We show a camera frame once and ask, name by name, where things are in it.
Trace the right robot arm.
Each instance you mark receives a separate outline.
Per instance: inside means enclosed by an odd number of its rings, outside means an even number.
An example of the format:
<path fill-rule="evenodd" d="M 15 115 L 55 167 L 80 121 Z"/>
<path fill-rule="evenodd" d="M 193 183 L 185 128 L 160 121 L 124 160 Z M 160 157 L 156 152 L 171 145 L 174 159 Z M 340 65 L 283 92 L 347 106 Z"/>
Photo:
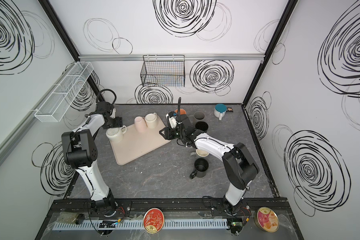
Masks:
<path fill-rule="evenodd" d="M 221 160 L 229 188 L 224 196 L 224 209 L 229 214 L 239 211 L 245 193 L 259 173 L 259 167 L 243 143 L 229 144 L 209 136 L 191 124 L 187 115 L 175 112 L 166 114 L 167 127 L 159 134 L 166 140 L 181 140 L 185 147 L 206 151 Z"/>

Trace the black and white mug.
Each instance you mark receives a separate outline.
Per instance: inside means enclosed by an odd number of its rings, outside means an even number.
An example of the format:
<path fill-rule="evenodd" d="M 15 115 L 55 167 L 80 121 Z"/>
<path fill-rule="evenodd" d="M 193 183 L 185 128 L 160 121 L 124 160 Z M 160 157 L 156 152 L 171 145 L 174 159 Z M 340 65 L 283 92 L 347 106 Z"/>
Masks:
<path fill-rule="evenodd" d="M 209 125 L 206 122 L 199 121 L 195 124 L 195 128 L 200 131 L 207 132 L 209 129 Z"/>

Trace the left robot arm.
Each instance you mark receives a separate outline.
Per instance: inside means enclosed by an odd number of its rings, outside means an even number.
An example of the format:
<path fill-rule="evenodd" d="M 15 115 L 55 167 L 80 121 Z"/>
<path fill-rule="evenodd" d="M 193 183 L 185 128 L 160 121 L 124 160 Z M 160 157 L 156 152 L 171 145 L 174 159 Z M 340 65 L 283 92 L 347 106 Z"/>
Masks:
<path fill-rule="evenodd" d="M 95 138 L 100 128 L 120 127 L 122 119 L 115 116 L 114 105 L 97 102 L 96 110 L 74 130 L 62 134 L 64 161 L 80 174 L 90 193 L 90 208 L 112 217 L 117 212 L 113 193 L 98 168 L 98 148 Z"/>

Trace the cream and orange mug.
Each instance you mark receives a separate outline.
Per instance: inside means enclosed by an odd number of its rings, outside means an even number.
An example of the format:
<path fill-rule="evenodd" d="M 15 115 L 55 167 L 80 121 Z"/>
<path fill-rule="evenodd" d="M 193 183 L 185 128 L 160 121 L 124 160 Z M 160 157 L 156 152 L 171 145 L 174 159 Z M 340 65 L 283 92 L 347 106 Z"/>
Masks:
<path fill-rule="evenodd" d="M 184 109 L 176 109 L 175 113 L 177 115 L 185 115 L 187 112 Z"/>

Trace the dark grey mug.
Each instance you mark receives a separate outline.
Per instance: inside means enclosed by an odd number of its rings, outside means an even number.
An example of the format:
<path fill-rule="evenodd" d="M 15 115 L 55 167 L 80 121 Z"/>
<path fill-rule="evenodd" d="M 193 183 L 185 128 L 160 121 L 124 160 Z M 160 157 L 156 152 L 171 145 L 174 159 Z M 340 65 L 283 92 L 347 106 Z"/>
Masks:
<path fill-rule="evenodd" d="M 202 121 L 205 119 L 205 114 L 203 112 L 195 112 L 194 113 L 194 120 L 195 121 Z"/>

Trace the white ribbed mug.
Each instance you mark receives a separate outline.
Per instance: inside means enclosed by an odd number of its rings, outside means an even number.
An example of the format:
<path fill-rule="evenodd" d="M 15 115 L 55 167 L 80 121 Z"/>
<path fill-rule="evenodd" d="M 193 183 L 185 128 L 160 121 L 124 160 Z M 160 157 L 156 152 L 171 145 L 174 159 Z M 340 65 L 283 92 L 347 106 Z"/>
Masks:
<path fill-rule="evenodd" d="M 106 131 L 106 136 L 111 143 L 120 143 L 124 139 L 127 127 L 124 125 L 120 128 L 110 128 Z"/>

